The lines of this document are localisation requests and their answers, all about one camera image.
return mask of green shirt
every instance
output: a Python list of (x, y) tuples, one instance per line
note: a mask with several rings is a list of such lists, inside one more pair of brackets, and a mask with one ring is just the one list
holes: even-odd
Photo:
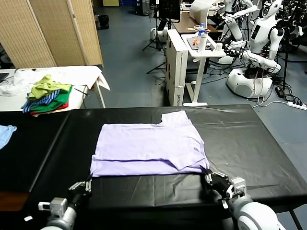
[(72, 86), (70, 86), (69, 91), (60, 90), (59, 95), (48, 105), (40, 104), (35, 105), (30, 108), (31, 112), (36, 113), (45, 113), (49, 111), (56, 110), (57, 108), (61, 107), (62, 105), (66, 104), (69, 99), (69, 94), (72, 90)]
[(69, 91), (70, 88), (71, 85), (56, 83), (52, 80), (51, 75), (48, 74), (33, 86), (28, 98), (30, 100), (36, 100), (43, 96), (51, 94), (55, 90)]

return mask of white cloth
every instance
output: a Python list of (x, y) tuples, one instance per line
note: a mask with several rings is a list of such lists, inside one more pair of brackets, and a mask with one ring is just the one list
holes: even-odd
[(101, 69), (97, 66), (67, 66), (40, 68), (36, 71), (18, 69), (13, 78), (7, 78), (0, 83), (0, 96), (15, 96), (23, 92), (30, 92), (36, 82), (47, 74), (51, 75), (53, 81), (74, 86), (86, 85), (92, 88), (98, 79), (100, 86), (110, 90)]

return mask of light blue cloth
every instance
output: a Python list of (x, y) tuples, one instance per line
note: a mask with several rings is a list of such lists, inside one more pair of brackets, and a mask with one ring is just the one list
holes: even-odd
[(16, 129), (15, 126), (0, 126), (0, 149), (6, 146)]

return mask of black tablecloth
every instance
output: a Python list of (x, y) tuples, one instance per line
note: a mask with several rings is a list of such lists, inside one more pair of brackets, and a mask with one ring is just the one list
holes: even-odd
[(17, 127), (9, 143), (0, 149), (0, 191), (32, 190), (68, 115), (32, 117), (21, 112), (0, 112), (0, 125)]
[[(306, 182), (250, 105), (221, 105), (72, 111), (27, 206), (63, 197), (70, 185), (89, 175), (103, 124), (160, 123), (161, 114), (179, 110), (187, 112), (203, 138), (213, 171), (243, 177), (256, 201), (271, 206), (305, 202)], [(91, 211), (220, 207), (204, 195), (199, 175), (96, 178), (92, 191)]]

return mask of power strip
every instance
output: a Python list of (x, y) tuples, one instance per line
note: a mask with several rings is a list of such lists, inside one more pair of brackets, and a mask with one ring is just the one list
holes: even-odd
[(293, 102), (288, 102), (287, 104), (288, 106), (291, 106), (291, 107), (294, 107), (294, 108), (297, 108), (297, 109), (303, 109), (303, 110), (307, 110), (307, 107), (306, 105), (299, 105), (299, 104), (295, 104)]

